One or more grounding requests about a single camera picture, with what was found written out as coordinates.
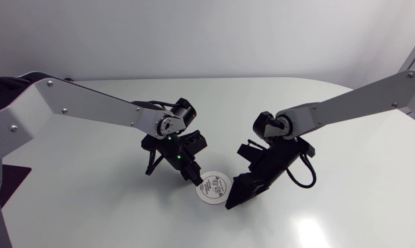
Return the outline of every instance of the white background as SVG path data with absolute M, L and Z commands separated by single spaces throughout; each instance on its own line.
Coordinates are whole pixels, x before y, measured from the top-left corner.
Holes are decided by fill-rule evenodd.
M 295 76 L 351 88 L 415 45 L 415 0 L 0 1 L 0 76 Z

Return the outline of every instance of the bolt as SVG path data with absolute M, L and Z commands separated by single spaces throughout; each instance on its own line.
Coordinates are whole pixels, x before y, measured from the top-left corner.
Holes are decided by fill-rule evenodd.
M 17 131 L 17 126 L 16 125 L 11 125 L 11 127 L 10 127 L 10 131 L 11 132 L 15 132 L 15 131 Z

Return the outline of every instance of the aluminum arm link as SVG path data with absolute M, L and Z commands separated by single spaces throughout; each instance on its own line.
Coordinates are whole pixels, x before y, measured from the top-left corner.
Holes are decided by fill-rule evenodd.
M 53 114 L 135 127 L 157 139 L 186 128 L 181 117 L 155 105 L 130 103 L 75 83 L 44 78 L 0 110 L 0 160 L 32 140 Z
M 320 103 L 281 110 L 275 119 L 281 127 L 267 124 L 264 137 L 290 140 L 324 125 L 401 109 L 415 119 L 415 70 L 400 72 Z

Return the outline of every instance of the white table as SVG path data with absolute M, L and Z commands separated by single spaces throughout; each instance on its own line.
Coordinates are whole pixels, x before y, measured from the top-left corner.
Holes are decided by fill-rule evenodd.
M 248 172 L 236 151 L 262 111 L 349 91 L 308 79 L 163 79 L 78 82 L 121 99 L 186 98 L 208 147 L 203 172 Z M 398 110 L 304 135 L 318 180 L 301 189 L 283 174 L 231 210 L 198 199 L 163 161 L 145 175 L 139 130 L 53 116 L 5 164 L 33 170 L 4 207 L 15 247 L 415 247 L 415 121 Z M 301 160 L 291 167 L 311 180 Z

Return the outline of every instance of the circular disc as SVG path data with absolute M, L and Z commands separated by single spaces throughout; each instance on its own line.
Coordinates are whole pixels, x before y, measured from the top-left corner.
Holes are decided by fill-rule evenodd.
M 199 198 L 209 204 L 220 204 L 227 200 L 232 184 L 221 172 L 206 172 L 201 175 L 203 182 L 195 187 Z

